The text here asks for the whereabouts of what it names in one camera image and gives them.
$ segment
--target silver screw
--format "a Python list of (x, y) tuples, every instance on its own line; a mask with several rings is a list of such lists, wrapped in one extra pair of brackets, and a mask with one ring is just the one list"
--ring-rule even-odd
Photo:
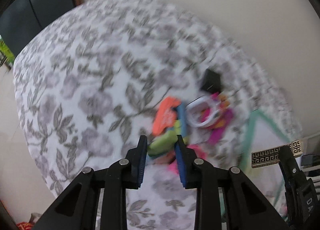
[(196, 158), (195, 160), (194, 160), (194, 162), (197, 164), (197, 165), (201, 165), (201, 164), (203, 164), (203, 159), (201, 159), (201, 158)]
[(238, 167), (232, 167), (231, 168), (231, 172), (234, 174), (239, 174), (240, 173), (240, 169)]
[(84, 167), (81, 171), (83, 174), (88, 174), (91, 172), (91, 170), (92, 170), (92, 168), (90, 168), (90, 167)]
[(127, 165), (129, 161), (126, 158), (119, 160), (120, 165)]

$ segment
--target greek key pattern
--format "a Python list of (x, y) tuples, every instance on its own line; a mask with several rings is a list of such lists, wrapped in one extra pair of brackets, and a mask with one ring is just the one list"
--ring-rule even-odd
[[(302, 155), (303, 150), (301, 140), (296, 140), (283, 146), (286, 145), (290, 147), (290, 150), (292, 151), (293, 156), (295, 158), (300, 157)], [(280, 147), (282, 146), (251, 153), (251, 166), (253, 168), (256, 168), (279, 163)]]

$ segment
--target red fabric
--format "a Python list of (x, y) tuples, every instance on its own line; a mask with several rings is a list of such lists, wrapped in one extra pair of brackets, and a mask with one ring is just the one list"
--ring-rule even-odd
[(31, 230), (31, 228), (33, 227), (33, 224), (22, 222), (22, 223), (17, 224), (17, 227), (20, 230)]

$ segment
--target wall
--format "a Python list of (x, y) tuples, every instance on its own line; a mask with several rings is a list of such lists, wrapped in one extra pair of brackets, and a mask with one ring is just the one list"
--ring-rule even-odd
[(165, 1), (230, 34), (288, 91), (304, 135), (320, 130), (320, 19), (308, 0)]

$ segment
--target floral bedsheet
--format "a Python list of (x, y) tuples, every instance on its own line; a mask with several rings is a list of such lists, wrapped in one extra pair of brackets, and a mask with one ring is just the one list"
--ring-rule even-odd
[[(201, 96), (208, 67), (222, 74), (235, 111), (215, 146), (206, 144), (206, 131), (190, 129), (190, 143), (201, 144), (212, 164), (239, 163), (245, 124), (257, 108), (290, 139), (299, 138), (275, 81), (189, 11), (160, 0), (94, 0), (47, 26), (18, 55), (14, 85), (20, 125), (48, 188), (58, 196), (83, 167), (109, 167), (141, 134), (152, 140), (160, 101)], [(177, 175), (148, 165), (141, 189), (127, 192), (128, 227), (193, 229), (195, 202), (195, 191), (183, 189)]]

